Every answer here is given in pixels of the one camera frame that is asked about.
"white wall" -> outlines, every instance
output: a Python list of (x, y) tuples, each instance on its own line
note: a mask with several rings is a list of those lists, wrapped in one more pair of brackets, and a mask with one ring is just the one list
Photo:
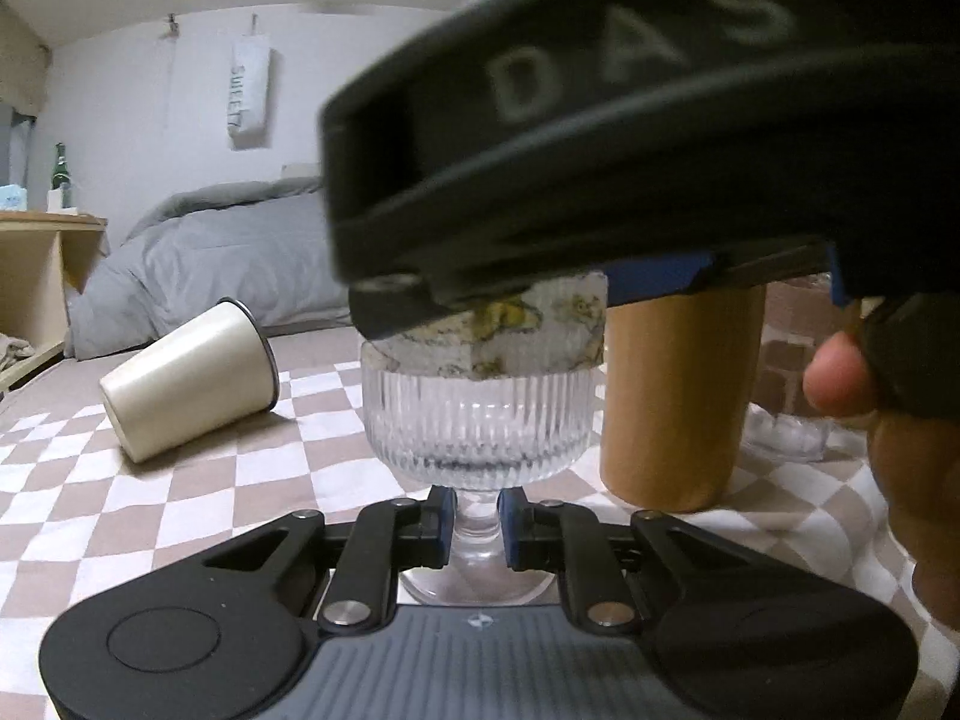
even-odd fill
[[(272, 122), (265, 148), (234, 151), (227, 136), (230, 48), (254, 10), (274, 48)], [(46, 207), (58, 141), (67, 145), (75, 204), (109, 220), (114, 245), (177, 191), (273, 180), (284, 165), (315, 163), (323, 101), (440, 15), (267, 5), (180, 16), (178, 40), (160, 39), (161, 23), (141, 23), (60, 47), (32, 145), (31, 207)]]

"metal screw head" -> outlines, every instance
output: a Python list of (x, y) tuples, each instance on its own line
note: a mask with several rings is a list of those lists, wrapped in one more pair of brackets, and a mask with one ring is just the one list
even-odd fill
[(354, 281), (352, 287), (362, 293), (398, 293), (416, 287), (424, 278), (419, 274), (383, 274)]
[(619, 601), (602, 601), (594, 604), (587, 610), (587, 617), (590, 622), (601, 625), (604, 628), (613, 628), (617, 625), (625, 625), (634, 621), (637, 613), (626, 604)]
[(363, 601), (334, 601), (323, 608), (323, 619), (344, 627), (358, 625), (371, 615), (370, 607)]

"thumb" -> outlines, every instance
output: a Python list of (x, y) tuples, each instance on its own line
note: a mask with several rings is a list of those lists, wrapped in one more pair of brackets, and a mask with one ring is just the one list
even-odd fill
[(877, 408), (877, 385), (852, 336), (837, 333), (817, 349), (803, 375), (803, 394), (827, 416), (856, 416)]

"green glass bottle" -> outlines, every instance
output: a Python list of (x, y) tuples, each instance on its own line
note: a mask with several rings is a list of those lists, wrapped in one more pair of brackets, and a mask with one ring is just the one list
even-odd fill
[(54, 163), (54, 172), (50, 178), (51, 189), (64, 190), (64, 208), (70, 207), (70, 170), (66, 166), (66, 146), (63, 143), (56, 144), (56, 162)]

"ribbed glass bowl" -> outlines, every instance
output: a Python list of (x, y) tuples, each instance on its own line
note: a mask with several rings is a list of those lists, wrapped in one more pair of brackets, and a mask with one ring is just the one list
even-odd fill
[(475, 381), (363, 368), (377, 456), (426, 484), (502, 490), (545, 479), (587, 450), (593, 369)]

